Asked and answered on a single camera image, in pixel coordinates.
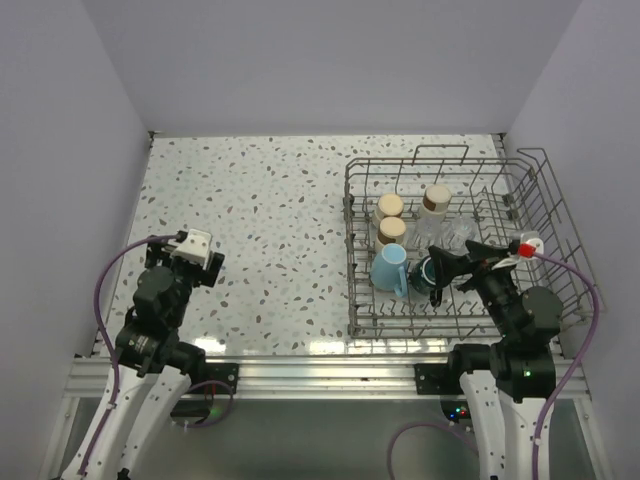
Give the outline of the dark teal mug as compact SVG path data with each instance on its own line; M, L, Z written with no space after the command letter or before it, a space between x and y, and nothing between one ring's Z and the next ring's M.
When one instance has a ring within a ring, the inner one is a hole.
M434 261L430 256L419 260L413 267L408 277L409 284L418 294L429 296L437 292L437 279Z

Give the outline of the light blue mug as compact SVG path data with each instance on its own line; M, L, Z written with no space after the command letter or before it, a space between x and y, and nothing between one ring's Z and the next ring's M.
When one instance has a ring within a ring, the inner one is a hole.
M370 280L376 289L404 298L408 295L407 275L407 252L401 245L393 243L385 245L375 256Z

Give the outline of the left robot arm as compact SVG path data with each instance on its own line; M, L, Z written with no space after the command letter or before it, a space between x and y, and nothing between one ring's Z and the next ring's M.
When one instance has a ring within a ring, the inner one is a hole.
M180 397L208 379L206 353L180 341L191 293L214 286L223 255L197 229L142 240L144 270L114 339L111 369L91 424L64 479L131 479Z

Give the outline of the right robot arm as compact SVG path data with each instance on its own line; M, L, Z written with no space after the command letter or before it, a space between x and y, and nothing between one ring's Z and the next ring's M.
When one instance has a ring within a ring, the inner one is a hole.
M467 241L454 255L432 246L436 286L459 277L461 292L479 296L501 338L491 345L458 344L448 356L445 379L464 393L483 479L547 479L549 421L556 369L550 342L558 334L563 304L551 290L519 290L515 267L543 253L544 243L527 232L506 247Z

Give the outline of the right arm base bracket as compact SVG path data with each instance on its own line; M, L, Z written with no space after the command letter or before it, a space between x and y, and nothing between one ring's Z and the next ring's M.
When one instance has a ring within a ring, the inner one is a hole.
M452 395L456 387L451 384L445 363L416 363L413 365L414 383L418 395Z

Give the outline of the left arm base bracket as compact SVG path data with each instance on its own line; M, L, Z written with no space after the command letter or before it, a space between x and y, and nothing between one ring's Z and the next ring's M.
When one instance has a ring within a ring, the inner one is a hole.
M201 371L199 381L216 380L222 382L232 390L233 394L236 394L237 384L240 378L239 370L240 366L238 363L206 363ZM214 397L216 394L228 394L228 391L218 384L202 386L197 392L210 397Z

